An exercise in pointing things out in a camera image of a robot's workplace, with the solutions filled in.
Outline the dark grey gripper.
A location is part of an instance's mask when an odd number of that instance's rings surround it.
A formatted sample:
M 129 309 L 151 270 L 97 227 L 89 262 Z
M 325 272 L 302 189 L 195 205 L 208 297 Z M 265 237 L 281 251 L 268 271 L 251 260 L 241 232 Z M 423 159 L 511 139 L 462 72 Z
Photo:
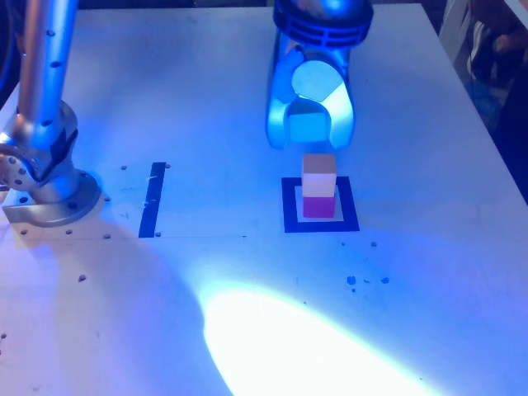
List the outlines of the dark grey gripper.
M 350 48 L 320 49 L 292 39 L 275 40 L 266 111 L 270 146 L 283 149 L 290 138 L 296 143 L 328 141 L 334 149 L 350 143 L 354 108 L 343 78 L 349 75 L 350 56 Z M 285 126 L 289 107 L 290 132 Z

